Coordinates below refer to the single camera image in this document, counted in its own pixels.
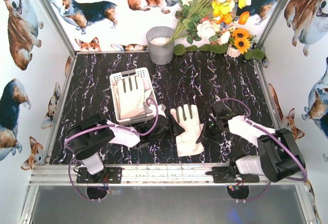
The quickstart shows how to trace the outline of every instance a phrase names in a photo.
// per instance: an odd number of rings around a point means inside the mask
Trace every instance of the white plastic basket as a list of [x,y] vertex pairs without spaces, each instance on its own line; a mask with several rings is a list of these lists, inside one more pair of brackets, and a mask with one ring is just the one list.
[[151,90],[150,97],[152,99],[154,99],[155,102],[157,103],[155,92],[154,92],[152,82],[150,80],[150,76],[149,76],[149,72],[148,72],[147,68],[139,68],[139,69],[127,70],[127,71],[124,71],[124,72],[111,74],[109,76],[109,79],[110,79],[110,82],[111,82],[111,90],[112,90],[112,96],[113,96],[113,102],[114,102],[115,116],[116,116],[117,122],[120,125],[123,125],[123,126],[131,125],[131,124],[135,124],[135,123],[141,123],[143,121],[150,120],[150,119],[155,117],[152,114],[152,111],[148,108],[147,104],[144,104],[144,108],[145,108],[145,112],[146,112],[145,114],[134,116],[134,117],[129,117],[129,118],[126,118],[126,119],[120,119],[120,114],[119,114],[120,110],[118,108],[116,95],[115,95],[115,91],[114,91],[114,86],[117,85],[118,80],[123,79],[127,76],[133,76],[133,75],[137,75],[137,76],[140,76],[142,78],[142,82],[143,82],[143,86],[145,88],[145,92],[148,91],[148,90]]

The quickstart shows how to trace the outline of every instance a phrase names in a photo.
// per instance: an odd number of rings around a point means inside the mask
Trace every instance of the black marble surface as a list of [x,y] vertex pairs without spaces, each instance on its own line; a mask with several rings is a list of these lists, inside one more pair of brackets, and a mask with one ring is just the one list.
[[[253,63],[225,59],[210,52],[190,52],[174,57],[170,64],[159,66],[148,53],[107,53],[78,55],[65,107],[61,116],[50,164],[68,164],[72,153],[64,148],[65,129],[97,112],[115,120],[109,76],[112,73],[147,67],[157,102],[170,108],[196,104],[201,123],[210,113],[210,105],[220,98],[234,97],[246,103],[250,119],[267,127],[272,120]],[[234,111],[244,113],[243,106],[226,102]],[[221,162],[246,154],[256,155],[256,148],[246,140],[222,133],[221,141],[204,144],[199,155],[178,157],[175,139],[167,135],[140,150],[108,144],[100,151],[105,164],[173,164]]]

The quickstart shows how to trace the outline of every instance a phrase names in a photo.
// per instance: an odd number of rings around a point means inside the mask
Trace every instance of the white wall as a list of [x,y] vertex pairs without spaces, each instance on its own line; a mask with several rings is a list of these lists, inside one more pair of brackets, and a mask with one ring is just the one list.
[[20,105],[17,140],[22,144],[22,152],[13,156],[11,153],[0,161],[0,215],[1,223],[17,224],[24,205],[31,171],[21,169],[22,163],[29,157],[31,148],[29,136],[34,137],[44,147],[50,128],[42,129],[41,123],[48,111],[49,99],[53,94],[55,83],[63,87],[65,64],[69,55],[64,43],[56,34],[45,11],[38,0],[30,0],[39,21],[44,28],[39,30],[38,39],[42,46],[34,46],[33,59],[27,70],[18,68],[9,52],[8,43],[8,10],[5,2],[0,0],[0,97],[5,85],[13,78],[18,79],[25,87],[31,102],[31,110]]
[[304,107],[309,106],[308,96],[312,87],[326,71],[328,35],[310,46],[307,57],[303,54],[304,44],[298,41],[296,47],[292,46],[293,35],[294,30],[287,27],[282,13],[265,43],[270,60],[266,75],[276,90],[284,115],[295,108],[295,124],[305,133],[297,144],[305,159],[319,215],[323,223],[328,223],[328,163],[322,156],[323,153],[328,155],[328,140],[313,120],[303,120],[301,116],[306,113]]

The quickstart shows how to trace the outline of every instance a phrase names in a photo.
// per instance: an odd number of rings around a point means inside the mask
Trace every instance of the dog ear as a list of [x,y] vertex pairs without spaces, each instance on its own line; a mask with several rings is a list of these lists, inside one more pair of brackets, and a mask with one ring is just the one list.
[[31,149],[33,148],[33,146],[35,146],[37,144],[37,141],[35,140],[35,138],[33,138],[32,136],[30,136],[30,146]]
[[297,131],[296,139],[303,138],[305,136],[305,133],[303,131],[299,130],[298,128],[296,128],[296,131]]
[[81,46],[82,44],[84,44],[84,42],[82,40],[79,40],[79,39],[75,39],[75,42]]
[[42,129],[49,128],[49,127],[51,127],[51,125],[52,125],[52,121],[50,119],[49,112],[47,112],[44,120],[42,121],[41,128]]
[[60,85],[58,82],[56,82],[56,85],[55,85],[55,90],[53,91],[53,95],[58,97],[60,96]]
[[95,43],[95,44],[99,45],[99,40],[97,37],[94,37],[90,43]]
[[294,117],[295,117],[295,108],[292,108],[290,110],[290,112],[288,113],[288,117],[290,117],[291,119],[294,119]]
[[111,47],[115,50],[115,51],[124,51],[126,49],[126,46],[123,45],[117,45],[117,44],[111,44]]
[[21,165],[20,168],[23,169],[23,170],[29,170],[29,169],[31,169],[28,158],[27,158],[27,160],[25,162],[23,162],[23,164]]

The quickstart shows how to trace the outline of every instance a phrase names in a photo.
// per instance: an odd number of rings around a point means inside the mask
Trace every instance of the white glove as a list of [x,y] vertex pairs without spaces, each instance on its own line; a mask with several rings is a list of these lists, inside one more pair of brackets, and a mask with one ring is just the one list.
[[192,156],[204,151],[201,143],[196,144],[201,134],[199,124],[198,109],[196,105],[184,105],[176,110],[170,110],[176,122],[185,130],[184,133],[176,136],[176,147],[178,156]]
[[117,94],[119,103],[120,119],[131,118],[143,112],[145,89],[140,76],[132,75],[117,82]]

